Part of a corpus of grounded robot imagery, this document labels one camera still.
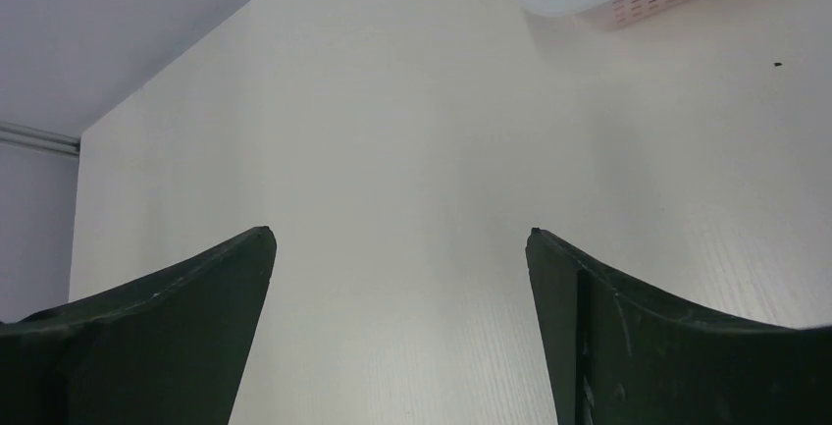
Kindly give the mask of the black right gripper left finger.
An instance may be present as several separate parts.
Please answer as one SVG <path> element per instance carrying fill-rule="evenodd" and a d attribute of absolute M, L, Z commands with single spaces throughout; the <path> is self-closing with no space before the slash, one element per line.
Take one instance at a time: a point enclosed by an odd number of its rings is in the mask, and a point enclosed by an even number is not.
<path fill-rule="evenodd" d="M 226 424 L 277 254 L 255 227 L 1 327 L 5 424 Z"/>

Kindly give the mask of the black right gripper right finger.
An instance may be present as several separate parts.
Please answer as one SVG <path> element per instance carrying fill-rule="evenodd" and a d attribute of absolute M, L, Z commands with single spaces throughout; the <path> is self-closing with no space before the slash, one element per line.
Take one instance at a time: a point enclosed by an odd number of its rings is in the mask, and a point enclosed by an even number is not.
<path fill-rule="evenodd" d="M 535 228 L 525 248 L 561 424 L 827 424 L 831 330 L 688 301 Z"/>

